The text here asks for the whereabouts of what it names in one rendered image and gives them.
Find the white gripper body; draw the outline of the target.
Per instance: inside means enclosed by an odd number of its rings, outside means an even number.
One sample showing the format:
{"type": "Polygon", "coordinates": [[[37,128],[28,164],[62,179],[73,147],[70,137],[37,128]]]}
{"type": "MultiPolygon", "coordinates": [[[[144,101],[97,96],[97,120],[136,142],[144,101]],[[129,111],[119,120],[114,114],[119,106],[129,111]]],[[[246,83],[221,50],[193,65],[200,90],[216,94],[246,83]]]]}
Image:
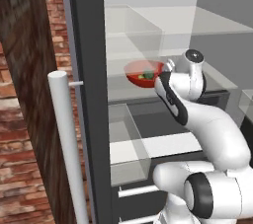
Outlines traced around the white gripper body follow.
{"type": "Polygon", "coordinates": [[[172,59],[167,59],[163,66],[164,72],[174,72],[175,71],[175,63],[172,59]]]}

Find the clear fridge door bin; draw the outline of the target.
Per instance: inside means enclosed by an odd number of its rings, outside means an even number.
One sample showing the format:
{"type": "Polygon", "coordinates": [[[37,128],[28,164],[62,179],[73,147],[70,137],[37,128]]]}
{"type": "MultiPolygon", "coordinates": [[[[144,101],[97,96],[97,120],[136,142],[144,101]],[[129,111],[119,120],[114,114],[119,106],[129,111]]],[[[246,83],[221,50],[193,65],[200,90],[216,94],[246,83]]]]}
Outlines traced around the clear fridge door bin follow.
{"type": "Polygon", "coordinates": [[[107,58],[155,58],[163,32],[128,5],[105,8],[107,58]]]}
{"type": "Polygon", "coordinates": [[[151,159],[126,104],[109,106],[111,185],[144,181],[151,159]]]}

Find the glass fridge shelf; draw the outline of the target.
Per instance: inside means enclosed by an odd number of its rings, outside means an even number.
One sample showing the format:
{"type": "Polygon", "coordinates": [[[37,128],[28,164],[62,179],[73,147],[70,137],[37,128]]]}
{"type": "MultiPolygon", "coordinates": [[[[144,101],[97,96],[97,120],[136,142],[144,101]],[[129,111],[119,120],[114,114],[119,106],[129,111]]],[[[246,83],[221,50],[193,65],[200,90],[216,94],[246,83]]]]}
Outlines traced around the glass fridge shelf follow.
{"type": "Polygon", "coordinates": [[[253,28],[196,6],[143,7],[135,11],[169,35],[253,33],[253,28]]]}

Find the green broccoli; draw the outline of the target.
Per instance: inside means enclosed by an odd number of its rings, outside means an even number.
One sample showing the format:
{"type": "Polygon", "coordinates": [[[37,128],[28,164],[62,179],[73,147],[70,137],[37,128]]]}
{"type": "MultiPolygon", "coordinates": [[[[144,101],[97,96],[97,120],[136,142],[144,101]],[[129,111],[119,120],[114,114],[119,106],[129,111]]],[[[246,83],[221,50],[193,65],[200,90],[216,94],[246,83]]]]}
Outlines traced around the green broccoli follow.
{"type": "Polygon", "coordinates": [[[152,80],[153,77],[154,77],[154,73],[152,71],[144,71],[143,73],[138,75],[139,79],[152,80]]]}

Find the red bowl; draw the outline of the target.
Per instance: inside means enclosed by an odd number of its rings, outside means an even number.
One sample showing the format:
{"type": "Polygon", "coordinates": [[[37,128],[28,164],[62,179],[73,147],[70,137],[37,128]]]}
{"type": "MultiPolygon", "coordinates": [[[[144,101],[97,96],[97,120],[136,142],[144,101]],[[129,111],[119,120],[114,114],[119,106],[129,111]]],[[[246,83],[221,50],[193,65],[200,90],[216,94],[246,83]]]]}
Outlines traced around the red bowl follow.
{"type": "Polygon", "coordinates": [[[162,72],[164,63],[156,60],[136,60],[131,61],[125,66],[127,79],[135,86],[141,88],[153,88],[155,78],[162,72]],[[138,75],[144,71],[152,71],[154,77],[152,80],[139,79],[138,75]]]}

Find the dark wood cabinet panel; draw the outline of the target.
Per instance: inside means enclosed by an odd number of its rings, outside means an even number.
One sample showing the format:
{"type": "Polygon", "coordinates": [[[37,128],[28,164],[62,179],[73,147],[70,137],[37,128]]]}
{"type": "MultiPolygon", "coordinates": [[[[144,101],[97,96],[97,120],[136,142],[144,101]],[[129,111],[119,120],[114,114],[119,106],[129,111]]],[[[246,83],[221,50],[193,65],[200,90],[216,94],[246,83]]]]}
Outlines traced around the dark wood cabinet panel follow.
{"type": "Polygon", "coordinates": [[[47,74],[45,0],[0,0],[0,224],[76,224],[47,74]]]}

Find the dark grey fridge door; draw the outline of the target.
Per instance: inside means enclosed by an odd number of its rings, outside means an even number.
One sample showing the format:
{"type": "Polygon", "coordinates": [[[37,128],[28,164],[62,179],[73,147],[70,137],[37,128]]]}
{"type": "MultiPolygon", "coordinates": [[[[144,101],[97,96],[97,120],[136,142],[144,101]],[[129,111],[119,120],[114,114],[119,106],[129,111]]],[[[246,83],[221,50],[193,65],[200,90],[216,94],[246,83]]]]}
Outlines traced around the dark grey fridge door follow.
{"type": "Polygon", "coordinates": [[[104,0],[64,0],[93,224],[113,224],[104,0]]]}

